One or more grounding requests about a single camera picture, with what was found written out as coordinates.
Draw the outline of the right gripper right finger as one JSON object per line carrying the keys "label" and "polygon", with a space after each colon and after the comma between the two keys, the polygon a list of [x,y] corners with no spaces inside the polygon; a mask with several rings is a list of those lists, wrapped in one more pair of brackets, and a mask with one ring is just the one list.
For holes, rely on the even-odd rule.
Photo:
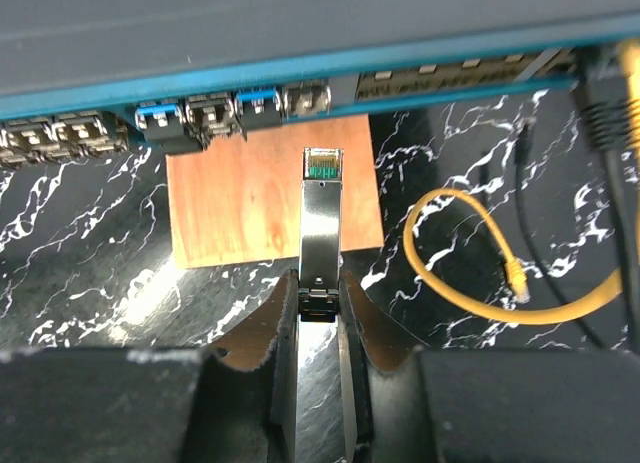
{"label": "right gripper right finger", "polygon": [[613,350],[436,350],[340,279],[350,462],[635,462],[639,359]]}

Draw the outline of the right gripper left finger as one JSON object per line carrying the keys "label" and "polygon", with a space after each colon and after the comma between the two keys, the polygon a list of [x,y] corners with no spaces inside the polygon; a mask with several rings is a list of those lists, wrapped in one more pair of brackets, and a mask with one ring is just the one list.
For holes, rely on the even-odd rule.
{"label": "right gripper left finger", "polygon": [[298,276],[213,343],[1,354],[5,462],[291,462]]}

